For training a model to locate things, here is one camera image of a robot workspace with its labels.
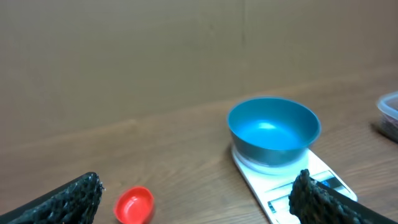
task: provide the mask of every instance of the digital scale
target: digital scale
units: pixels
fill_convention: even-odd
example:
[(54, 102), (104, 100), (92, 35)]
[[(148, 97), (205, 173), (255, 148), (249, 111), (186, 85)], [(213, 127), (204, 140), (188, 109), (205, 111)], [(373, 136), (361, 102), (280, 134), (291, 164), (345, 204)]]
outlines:
[(303, 169), (310, 171), (311, 177), (339, 193), (357, 201), (354, 192), (311, 150), (302, 157), (283, 167), (267, 167), (246, 159), (232, 146), (233, 160), (245, 181), (256, 196), (261, 208), (272, 224), (300, 223), (289, 213), (289, 198), (293, 181)]

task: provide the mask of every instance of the table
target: table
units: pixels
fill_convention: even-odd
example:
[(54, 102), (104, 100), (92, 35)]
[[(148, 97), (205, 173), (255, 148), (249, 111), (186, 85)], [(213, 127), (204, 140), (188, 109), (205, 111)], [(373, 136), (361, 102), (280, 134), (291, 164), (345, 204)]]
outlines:
[[(389, 67), (256, 95), (314, 110), (323, 131), (312, 150), (362, 204), (398, 221), (398, 144), (370, 128), (376, 100), (397, 88)], [(113, 205), (133, 185), (153, 192), (153, 223), (265, 223), (229, 151), (226, 114), (245, 97), (1, 149), (0, 213), (95, 171), (106, 187), (95, 223), (117, 223)]]

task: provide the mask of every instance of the wall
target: wall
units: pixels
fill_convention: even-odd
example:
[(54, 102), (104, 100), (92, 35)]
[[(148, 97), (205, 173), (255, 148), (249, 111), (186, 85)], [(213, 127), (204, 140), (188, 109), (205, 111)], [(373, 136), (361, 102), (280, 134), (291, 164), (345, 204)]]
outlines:
[(0, 146), (395, 63), (397, 6), (0, 1)]

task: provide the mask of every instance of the clear plastic container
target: clear plastic container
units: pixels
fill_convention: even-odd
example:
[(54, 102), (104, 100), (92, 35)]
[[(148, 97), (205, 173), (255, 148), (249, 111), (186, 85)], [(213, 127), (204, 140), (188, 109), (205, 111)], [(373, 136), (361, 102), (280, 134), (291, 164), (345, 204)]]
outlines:
[(398, 91), (382, 96), (377, 107), (382, 112), (380, 131), (398, 142)]

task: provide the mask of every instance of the scale platform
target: scale platform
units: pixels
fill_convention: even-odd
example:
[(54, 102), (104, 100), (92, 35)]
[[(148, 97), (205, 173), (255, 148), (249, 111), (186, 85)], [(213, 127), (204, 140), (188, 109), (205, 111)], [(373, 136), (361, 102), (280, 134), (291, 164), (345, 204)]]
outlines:
[(272, 224), (300, 223), (289, 213), (289, 198), (293, 181), (302, 169), (308, 169), (311, 177), (339, 193), (357, 201), (354, 192), (311, 150), (297, 161), (283, 167), (266, 167), (240, 155), (232, 146), (233, 160), (245, 181), (256, 196), (261, 208)]

